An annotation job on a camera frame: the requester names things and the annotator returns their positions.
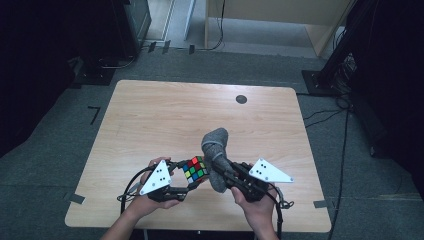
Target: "rubik's cube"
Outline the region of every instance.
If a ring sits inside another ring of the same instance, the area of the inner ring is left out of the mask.
[[[201,183],[209,177],[208,170],[203,163],[203,158],[200,156],[188,160],[187,163],[183,165],[183,171],[189,184],[193,182]]]

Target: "wire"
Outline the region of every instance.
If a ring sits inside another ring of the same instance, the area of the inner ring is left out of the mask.
[[[120,69],[120,68],[126,68],[126,67],[128,67],[131,63],[133,63],[133,62],[134,62],[134,59],[135,59],[135,57],[134,57],[134,56],[131,56],[131,60],[130,60],[130,62],[129,62],[129,63],[127,63],[127,64],[125,64],[125,65],[122,65],[122,66],[111,66],[111,67],[109,67],[109,66],[100,66],[100,67],[101,67],[101,68],[105,68],[105,69]]]
[[[340,39],[340,37],[341,36],[344,36],[345,33],[346,33],[346,28],[343,29],[343,31],[341,33],[339,33],[339,35],[337,36],[337,39],[336,39],[336,34],[334,34],[334,37],[333,37],[333,51],[336,48],[336,46],[339,45],[339,39]]]
[[[131,202],[134,199],[134,197],[140,196],[139,194],[127,193],[127,194],[119,195],[118,197],[116,197],[116,200],[118,200],[119,202],[122,202],[124,200],[124,195],[129,197],[125,199],[125,202]]]
[[[294,205],[294,202],[287,202],[284,200],[284,196],[283,193],[280,191],[279,188],[277,188],[274,184],[269,183],[269,185],[271,185],[272,188],[275,189],[275,191],[278,194],[278,199],[280,200],[279,202],[277,202],[277,199],[275,199],[274,196],[272,196],[268,191],[265,192],[265,194],[271,198],[271,200],[274,202],[275,204],[275,210],[277,211],[277,236],[278,239],[281,239],[281,233],[282,233],[282,225],[283,225],[283,214],[281,213],[281,209],[289,209]]]
[[[138,178],[138,176],[140,176],[144,172],[151,171],[151,170],[155,169],[156,166],[157,166],[157,164],[154,164],[152,166],[146,167],[143,170],[141,170],[140,172],[138,172],[136,175],[134,175],[134,177],[131,179],[131,181],[128,183],[127,187],[125,188],[124,194],[122,194],[122,195],[120,195],[120,196],[117,197],[117,200],[121,202],[121,214],[125,211],[125,203],[128,202],[127,201],[127,196],[129,195],[128,194],[128,190],[130,189],[131,184],[134,182],[135,179]]]
[[[324,120],[321,120],[321,121],[314,122],[314,123],[311,123],[311,124],[309,124],[309,125],[306,125],[306,126],[305,126],[305,128],[308,128],[308,127],[313,126],[313,125],[318,124],[318,123],[325,122],[325,121],[327,121],[328,119],[332,118],[333,116],[335,116],[335,115],[337,115],[337,114],[339,114],[339,113],[341,113],[341,112],[343,112],[343,111],[345,111],[345,109],[339,110],[339,111],[337,111],[336,113],[331,114],[329,117],[327,117],[327,118],[326,118],[326,119],[324,119]]]
[[[319,112],[314,112],[313,114],[311,114],[309,117],[305,117],[305,118],[303,118],[303,120],[308,120],[308,119],[310,119],[311,117],[313,117],[315,114],[320,114],[320,113],[325,113],[325,112],[338,112],[338,111],[340,111],[340,109],[337,109],[337,110],[322,110],[322,111],[319,111]]]
[[[223,41],[223,39],[224,39],[224,30],[223,30],[223,28],[222,28],[222,23],[223,23],[223,20],[224,20],[224,11],[225,11],[225,0],[222,2],[221,24],[219,24],[219,21],[218,21],[218,19],[217,19],[217,23],[218,23],[219,31],[221,32],[221,37],[219,38],[219,41],[217,42],[217,44],[215,45],[215,47],[210,48],[210,49],[204,49],[204,50],[206,50],[206,51],[212,51],[212,50],[217,49],[217,48],[221,45],[221,43],[222,43],[222,41]]]
[[[348,5],[346,6],[346,8],[345,8],[345,10],[343,11],[342,15],[340,15],[340,19],[339,19],[339,22],[340,22],[340,23],[341,23],[341,21],[343,20],[343,17],[345,16],[345,14],[348,12],[348,10],[350,10],[352,6],[355,6],[356,2],[357,2],[357,0],[355,0],[355,2],[353,2],[353,3],[351,3],[351,4],[348,4]],[[341,35],[342,33],[340,33],[340,34],[339,34],[339,36],[337,37],[336,46],[338,45],[338,39],[339,39],[339,37],[340,37],[340,35]],[[333,51],[334,51],[334,49],[335,49],[335,44],[334,44],[334,40],[335,40],[335,38],[336,38],[336,35],[334,34],[334,36],[333,36]]]
[[[339,215],[339,209],[340,209],[340,202],[342,199],[342,193],[343,193],[343,177],[344,177],[344,163],[345,163],[345,155],[346,155],[346,140],[347,140],[347,124],[349,120],[349,111],[346,111],[346,119],[345,119],[345,129],[344,129],[344,140],[343,140],[343,149],[342,149],[342,162],[340,164],[340,181],[339,181],[339,194],[337,196],[337,203],[336,203],[336,212],[334,213],[334,218],[331,223],[331,229],[330,233],[328,235],[328,240],[330,240],[333,237],[334,227],[336,225],[337,217]]]
[[[309,93],[296,93],[296,96],[308,96],[308,97],[318,97],[318,98],[332,98],[333,95],[311,95]]]

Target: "table top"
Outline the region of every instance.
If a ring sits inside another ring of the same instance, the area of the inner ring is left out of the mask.
[[[238,95],[247,102],[238,103]],[[231,161],[254,164],[262,157],[294,178],[293,183],[277,184],[285,200],[295,202],[283,210],[283,231],[330,230],[327,208],[314,206],[324,196],[293,89],[136,80],[121,80],[116,86],[75,192],[86,199],[83,204],[71,202],[66,224],[110,227],[119,216],[116,197],[151,159],[203,155],[203,136],[219,127],[228,130]],[[182,170],[174,172],[171,186],[186,187]],[[276,224],[277,214],[273,216]],[[136,227],[251,231],[231,191],[217,193],[209,182]]]
[[[220,18],[224,0],[208,0],[207,17]],[[332,26],[353,0],[231,0],[225,18]]]

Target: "white triangular marker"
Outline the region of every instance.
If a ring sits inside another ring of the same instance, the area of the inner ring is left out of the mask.
[[[166,185],[171,184],[171,182],[171,176],[169,175],[166,161],[162,160],[155,170],[153,170],[152,175],[150,175],[149,179],[147,179],[143,188],[141,188],[140,195],[145,195],[161,187],[165,187]]]
[[[263,158],[259,158],[255,165],[253,165],[249,171],[249,175],[264,182],[293,182],[292,177],[274,167]]]

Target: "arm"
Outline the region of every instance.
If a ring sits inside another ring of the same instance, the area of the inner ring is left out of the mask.
[[[150,161],[149,166],[153,165],[155,162],[159,162],[162,159],[170,160],[171,158],[156,158]],[[149,172],[144,173],[140,178],[140,182],[145,182],[148,175]],[[135,225],[141,218],[149,215],[158,208],[168,209],[177,205],[178,203],[178,200],[170,200],[158,203],[149,199],[149,197],[146,195],[137,196],[101,239],[129,239]]]
[[[256,236],[260,240],[278,239],[275,234],[274,225],[272,224],[274,201],[272,201],[268,196],[264,196],[261,201],[249,203],[237,187],[232,187],[231,192],[236,203],[243,209],[244,216]],[[272,189],[269,192],[272,196],[277,196],[275,189]]]

